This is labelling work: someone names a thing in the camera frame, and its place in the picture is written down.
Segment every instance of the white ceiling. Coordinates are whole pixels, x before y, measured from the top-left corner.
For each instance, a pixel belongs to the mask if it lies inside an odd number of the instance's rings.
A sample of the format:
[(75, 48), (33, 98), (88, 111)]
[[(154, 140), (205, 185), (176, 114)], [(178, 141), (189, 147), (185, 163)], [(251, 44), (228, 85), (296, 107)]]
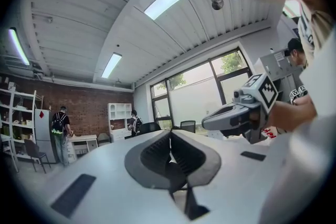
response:
[[(12, 16), (22, 20), (16, 24), (22, 24), (17, 28), (24, 50), (45, 75), (131, 84), (213, 38), (272, 20), (270, 11), (279, 6), (224, 0), (223, 9), (216, 11), (212, 0), (181, 0), (153, 21), (143, 12), (154, 1), (21, 0)], [(17, 56), (8, 40), (2, 42), (2, 55)], [(113, 52), (122, 60), (108, 80), (101, 79)]]

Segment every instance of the backpack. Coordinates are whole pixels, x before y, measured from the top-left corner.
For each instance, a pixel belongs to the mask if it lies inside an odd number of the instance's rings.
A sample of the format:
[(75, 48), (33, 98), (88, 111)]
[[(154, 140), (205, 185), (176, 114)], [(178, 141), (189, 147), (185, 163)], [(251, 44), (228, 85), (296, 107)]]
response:
[(136, 133), (136, 134), (140, 133), (140, 126), (141, 125), (142, 125), (142, 120), (139, 117), (136, 117), (135, 121), (133, 123), (133, 127), (132, 127), (133, 132)]
[(63, 120), (66, 115), (64, 114), (61, 118), (59, 117), (59, 113), (56, 113), (56, 118), (53, 120), (51, 124), (51, 133), (55, 136), (62, 136), (64, 132)]

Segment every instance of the tree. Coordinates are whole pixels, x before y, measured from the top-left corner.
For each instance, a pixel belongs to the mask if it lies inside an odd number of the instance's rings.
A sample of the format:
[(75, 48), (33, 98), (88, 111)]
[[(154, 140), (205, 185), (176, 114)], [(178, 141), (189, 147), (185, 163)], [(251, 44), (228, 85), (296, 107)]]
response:
[(224, 70), (224, 74), (229, 74), (231, 72), (237, 71), (241, 69), (244, 64), (244, 61), (237, 52), (223, 56), (222, 61), (223, 65), (221, 68)]
[[(183, 78), (183, 74), (177, 75), (174, 78), (169, 79), (170, 90), (173, 91), (177, 86), (185, 85), (187, 82)], [(166, 84), (162, 82), (158, 85), (157, 89), (165, 89)]]

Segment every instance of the shelving unit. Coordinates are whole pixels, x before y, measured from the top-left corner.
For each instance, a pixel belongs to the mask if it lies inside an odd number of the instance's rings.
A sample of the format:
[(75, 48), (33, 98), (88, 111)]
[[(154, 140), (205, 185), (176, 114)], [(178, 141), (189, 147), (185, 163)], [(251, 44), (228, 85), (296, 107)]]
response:
[[(132, 104), (109, 103), (108, 104), (108, 120), (110, 135), (113, 141), (124, 139), (131, 135), (131, 131), (127, 129), (127, 119), (131, 118)], [(125, 128), (119, 130), (111, 130), (111, 121), (124, 120)]]
[[(24, 129), (30, 129), (30, 133), (33, 136), (33, 141), (34, 143), (36, 143), (35, 140), (35, 127), (34, 127), (34, 112), (35, 109), (38, 108), (36, 105), (36, 102), (40, 102), (40, 107), (42, 108), (43, 106), (43, 96), (40, 97), (36, 94), (36, 91), (34, 91), (34, 94), (29, 94), (29, 93), (23, 93), (23, 92), (16, 92), (16, 91), (11, 91), (11, 90), (4, 90), (4, 89), (0, 89), (0, 94), (3, 95), (9, 95), (10, 96), (10, 102), (9, 105), (6, 104), (0, 104), (1, 107), (8, 109), (8, 119), (6, 119), (6, 121), (2, 120), (2, 124), (7, 124), (9, 126), (9, 136), (11, 139), (11, 144), (12, 144), (12, 148), (15, 149), (15, 143), (20, 143), (21, 146), (23, 147), (24, 145), (24, 140), (19, 140), (14, 138), (14, 131), (13, 131), (13, 127), (19, 127), (19, 128), (24, 128)], [(19, 99), (18, 103), (16, 104), (16, 106), (14, 106), (14, 99)], [(24, 99), (29, 99), (33, 101), (33, 105), (32, 105), (32, 109), (26, 109), (24, 107), (22, 107), (23, 105), (23, 101)], [(21, 118), (22, 115), (21, 113), (25, 112), (25, 113), (30, 113), (32, 115), (31, 117), (31, 125), (24, 125), (21, 123), (14, 123), (13, 122), (13, 114), (14, 113), (20, 113), (18, 118)], [(4, 149), (4, 153), (6, 154), (11, 154), (7, 148)], [(30, 159), (30, 157), (25, 154), (25, 153), (16, 153), (15, 150), (13, 152), (14, 154), (14, 159), (17, 162), (17, 158), (28, 158)]]

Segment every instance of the chair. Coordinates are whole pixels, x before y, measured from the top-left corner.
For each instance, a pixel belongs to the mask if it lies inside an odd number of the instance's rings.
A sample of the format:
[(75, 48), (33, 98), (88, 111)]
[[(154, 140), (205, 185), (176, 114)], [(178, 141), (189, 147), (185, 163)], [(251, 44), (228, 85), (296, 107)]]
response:
[(98, 141), (98, 146), (104, 146), (104, 145), (111, 143), (111, 137), (107, 135), (106, 133), (101, 133), (99, 134), (97, 141)]
[(196, 133), (196, 121), (181, 121), (181, 130)]
[(144, 123), (140, 126), (140, 134), (146, 134), (161, 130), (161, 127), (156, 122)]
[(33, 158), (37, 158), (37, 159), (39, 159), (39, 161), (42, 165), (43, 171), (46, 174), (46, 170), (44, 169), (43, 162), (42, 162), (41, 159), (45, 156), (47, 158), (47, 162), (49, 164), (49, 167), (51, 168), (48, 157), (47, 157), (47, 154), (44, 153), (44, 152), (39, 152), (38, 145), (36, 145), (32, 140), (29, 140), (29, 139), (25, 139), (25, 147), (26, 147), (26, 152), (27, 152), (28, 156), (30, 156), (31, 161), (33, 162), (34, 170), (36, 171)]

